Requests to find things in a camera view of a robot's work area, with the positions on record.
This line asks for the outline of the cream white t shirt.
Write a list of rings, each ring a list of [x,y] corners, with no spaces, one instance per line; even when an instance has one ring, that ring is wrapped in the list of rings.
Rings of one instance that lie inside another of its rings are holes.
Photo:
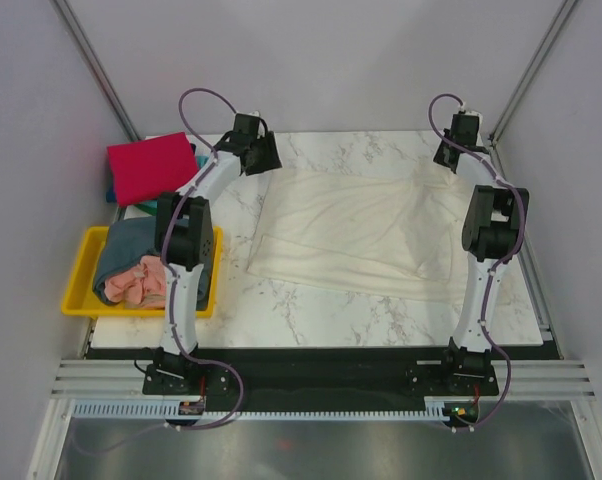
[[[429,161],[406,178],[272,174],[247,270],[329,290],[459,303],[471,185]]]

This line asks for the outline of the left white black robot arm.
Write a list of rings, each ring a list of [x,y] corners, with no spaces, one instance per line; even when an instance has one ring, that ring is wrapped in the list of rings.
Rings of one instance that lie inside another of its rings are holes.
[[[173,193],[160,195],[155,248],[166,277],[160,346],[146,368],[145,395],[197,393],[205,360],[195,357],[199,287],[214,266],[211,205],[236,179],[282,167],[274,133],[258,114],[237,113],[233,128],[212,147],[203,168]]]

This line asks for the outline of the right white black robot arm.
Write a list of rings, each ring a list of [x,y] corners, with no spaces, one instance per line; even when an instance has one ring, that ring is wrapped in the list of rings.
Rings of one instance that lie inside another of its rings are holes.
[[[506,182],[478,144],[479,126],[479,114],[459,110],[439,134],[434,157],[473,188],[461,233],[468,254],[462,310],[438,371],[441,386],[462,396],[499,392],[490,330],[503,278],[522,246],[529,204],[529,192]]]

